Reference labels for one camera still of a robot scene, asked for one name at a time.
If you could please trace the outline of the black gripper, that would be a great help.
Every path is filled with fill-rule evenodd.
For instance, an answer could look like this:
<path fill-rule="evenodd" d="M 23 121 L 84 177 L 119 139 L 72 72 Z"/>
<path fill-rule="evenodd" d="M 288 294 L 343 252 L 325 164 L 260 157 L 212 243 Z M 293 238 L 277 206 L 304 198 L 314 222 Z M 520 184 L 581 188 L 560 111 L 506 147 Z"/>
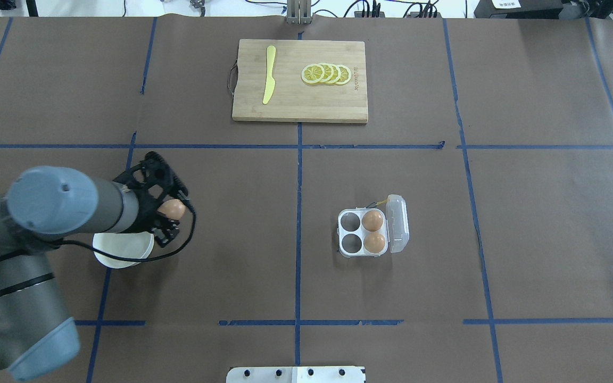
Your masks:
<path fill-rule="evenodd" d="M 149 151 L 144 159 L 113 179 L 127 195 L 136 197 L 136 212 L 133 220 L 117 233 L 150 232 L 160 248 L 170 245 L 180 233 L 180 221 L 158 213 L 166 197 L 179 199 L 183 204 L 189 196 L 189 189 L 178 177 L 164 157 Z"/>

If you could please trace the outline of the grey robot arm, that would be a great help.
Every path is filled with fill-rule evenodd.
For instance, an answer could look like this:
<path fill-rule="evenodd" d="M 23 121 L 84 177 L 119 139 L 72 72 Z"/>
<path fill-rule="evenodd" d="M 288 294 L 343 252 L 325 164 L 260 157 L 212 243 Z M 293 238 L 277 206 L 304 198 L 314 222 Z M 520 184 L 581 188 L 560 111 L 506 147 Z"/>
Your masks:
<path fill-rule="evenodd" d="M 160 247 L 179 233 L 178 210 L 194 213 L 189 190 L 155 151 L 111 181 L 75 168 L 36 166 L 0 195 L 0 371 L 28 381 L 54 371 L 80 350 L 76 321 L 48 252 L 75 234 L 155 235 Z"/>

